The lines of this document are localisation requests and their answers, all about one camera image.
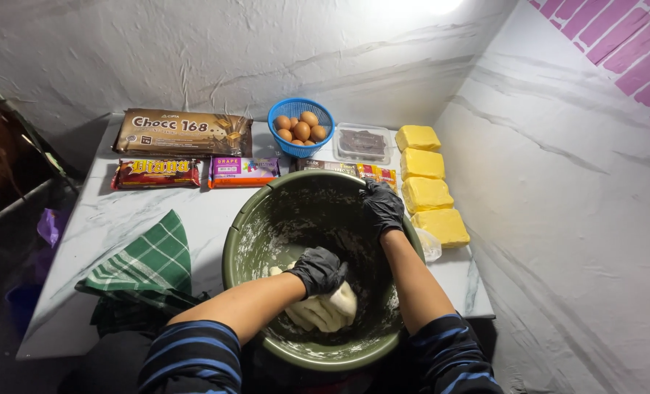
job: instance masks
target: marble pattern wall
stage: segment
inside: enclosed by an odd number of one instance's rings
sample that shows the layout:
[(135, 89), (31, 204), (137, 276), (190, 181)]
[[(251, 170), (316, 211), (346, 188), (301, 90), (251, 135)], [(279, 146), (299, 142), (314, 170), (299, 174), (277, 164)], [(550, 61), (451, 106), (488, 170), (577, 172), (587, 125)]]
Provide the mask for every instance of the marble pattern wall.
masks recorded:
[(650, 0), (530, 0), (650, 112)]
[(505, 391), (650, 394), (650, 112), (521, 1), (434, 127)]
[(0, 91), (76, 167), (103, 130), (148, 107), (265, 120), (306, 96), (336, 121), (433, 123), (517, 0), (0, 1)]

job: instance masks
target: black glove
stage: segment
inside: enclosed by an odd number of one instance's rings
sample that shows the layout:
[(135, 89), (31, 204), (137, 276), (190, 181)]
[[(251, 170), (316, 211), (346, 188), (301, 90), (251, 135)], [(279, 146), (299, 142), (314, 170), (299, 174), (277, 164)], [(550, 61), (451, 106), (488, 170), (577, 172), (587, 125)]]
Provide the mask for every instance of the black glove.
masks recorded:
[(381, 232), (386, 228), (402, 230), (405, 206), (400, 197), (385, 182), (376, 182), (371, 178), (364, 181), (366, 189), (360, 190), (359, 194), (364, 199), (364, 217), (374, 225), (376, 238), (381, 237)]
[(285, 272), (293, 273), (303, 281), (305, 300), (310, 296), (337, 290), (347, 276), (347, 263), (340, 264), (339, 257), (324, 247), (308, 247), (295, 266)]

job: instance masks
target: egg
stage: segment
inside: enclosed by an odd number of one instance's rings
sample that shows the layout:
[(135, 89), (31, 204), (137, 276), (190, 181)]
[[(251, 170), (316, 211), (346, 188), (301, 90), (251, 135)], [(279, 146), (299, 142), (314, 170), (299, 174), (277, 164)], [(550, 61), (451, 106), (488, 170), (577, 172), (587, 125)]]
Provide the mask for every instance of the egg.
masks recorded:
[(293, 135), (303, 142), (307, 141), (310, 138), (310, 126), (305, 122), (296, 123), (293, 127)]
[(277, 131), (277, 134), (279, 135), (279, 137), (285, 139), (287, 142), (291, 142), (291, 140), (293, 139), (293, 133), (285, 128)]
[(327, 137), (327, 132), (325, 131), (325, 128), (323, 126), (315, 125), (313, 126), (312, 129), (310, 129), (310, 137), (315, 142), (320, 142)]
[(315, 113), (310, 111), (303, 111), (300, 115), (300, 121), (308, 123), (308, 126), (313, 127), (318, 125), (318, 117), (315, 116)]
[(285, 130), (291, 129), (291, 120), (288, 119), (287, 116), (278, 115), (277, 118), (274, 119), (274, 123), (277, 126), (277, 130), (281, 130), (283, 128), (285, 128)]

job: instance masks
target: green checkered cloth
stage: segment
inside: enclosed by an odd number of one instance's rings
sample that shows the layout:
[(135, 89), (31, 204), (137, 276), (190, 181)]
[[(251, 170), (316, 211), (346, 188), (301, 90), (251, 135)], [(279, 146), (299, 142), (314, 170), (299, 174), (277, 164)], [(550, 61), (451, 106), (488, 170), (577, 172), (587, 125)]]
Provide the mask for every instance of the green checkered cloth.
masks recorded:
[(191, 257), (181, 219), (171, 210), (145, 234), (97, 265), (77, 291), (101, 298), (91, 325), (99, 336), (156, 332), (176, 314), (208, 297), (191, 295)]

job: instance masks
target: yellow margarine block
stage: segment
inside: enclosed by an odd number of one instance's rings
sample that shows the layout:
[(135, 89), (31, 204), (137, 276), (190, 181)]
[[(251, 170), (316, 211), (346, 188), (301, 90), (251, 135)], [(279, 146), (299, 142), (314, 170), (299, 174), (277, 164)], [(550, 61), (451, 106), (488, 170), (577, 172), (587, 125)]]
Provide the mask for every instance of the yellow margarine block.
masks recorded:
[(403, 126), (396, 134), (396, 142), (401, 152), (407, 148), (436, 151), (442, 147), (434, 129), (429, 126)]
[(443, 248), (468, 245), (470, 236), (457, 210), (432, 210), (417, 212), (412, 216), (412, 225), (428, 231), (437, 237)]
[(441, 154), (407, 148), (400, 159), (402, 180), (409, 177), (444, 179), (444, 159)]
[(454, 207), (449, 187), (441, 179), (410, 177), (402, 183), (402, 198), (411, 215)]

